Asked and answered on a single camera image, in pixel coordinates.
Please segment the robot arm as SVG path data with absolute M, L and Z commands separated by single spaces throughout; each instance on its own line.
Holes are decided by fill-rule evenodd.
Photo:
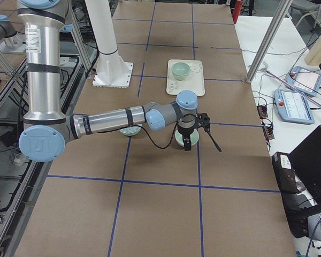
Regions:
M 84 135 L 108 133 L 146 123 L 158 131 L 176 124 L 185 150 L 190 135 L 201 126 L 197 96 L 190 90 L 160 105 L 148 103 L 99 115 L 70 115 L 60 108 L 60 30 L 70 19 L 69 1 L 18 1 L 25 25 L 29 110 L 24 115 L 20 151 L 30 160 L 49 162 L 59 157 L 68 142 Z

